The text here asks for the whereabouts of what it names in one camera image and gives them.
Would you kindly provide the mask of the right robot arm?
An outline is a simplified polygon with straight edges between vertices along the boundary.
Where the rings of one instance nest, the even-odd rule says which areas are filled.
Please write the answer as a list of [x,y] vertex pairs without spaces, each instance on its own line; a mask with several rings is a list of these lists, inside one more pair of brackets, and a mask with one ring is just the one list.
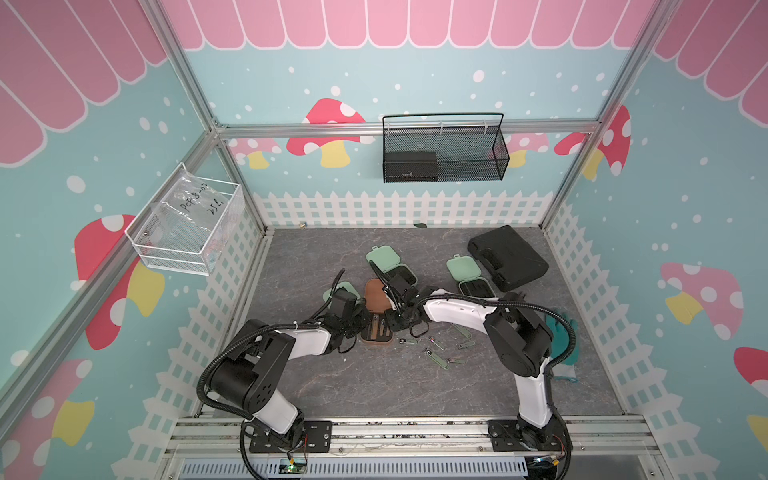
[[388,278],[376,265],[371,268],[402,327],[442,322],[488,336],[500,363],[514,375],[519,400],[517,436],[526,448],[542,450],[555,440],[565,453],[572,450],[551,393],[553,369],[571,355],[577,341],[562,315],[513,292],[498,299],[420,290],[399,275]]

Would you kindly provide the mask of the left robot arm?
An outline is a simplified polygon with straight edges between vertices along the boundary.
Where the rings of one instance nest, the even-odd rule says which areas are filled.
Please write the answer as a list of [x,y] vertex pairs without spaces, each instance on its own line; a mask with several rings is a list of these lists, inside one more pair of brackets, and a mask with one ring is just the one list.
[[307,433],[304,414],[278,391],[287,363],[339,352],[344,340],[370,323],[365,301],[344,288],[329,294],[321,311],[303,323],[249,320],[205,367],[197,397],[210,408],[243,418],[243,429],[264,433],[270,445],[292,451]]

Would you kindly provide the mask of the brown case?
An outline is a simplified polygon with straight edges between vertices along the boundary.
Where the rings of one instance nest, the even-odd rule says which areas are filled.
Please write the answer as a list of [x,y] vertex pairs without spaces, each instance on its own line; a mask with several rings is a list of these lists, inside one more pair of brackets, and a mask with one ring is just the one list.
[[391,309],[391,303],[380,280],[373,279],[366,283],[364,300],[371,319],[360,334],[361,340],[371,345],[391,344],[394,334],[385,318],[386,311]]

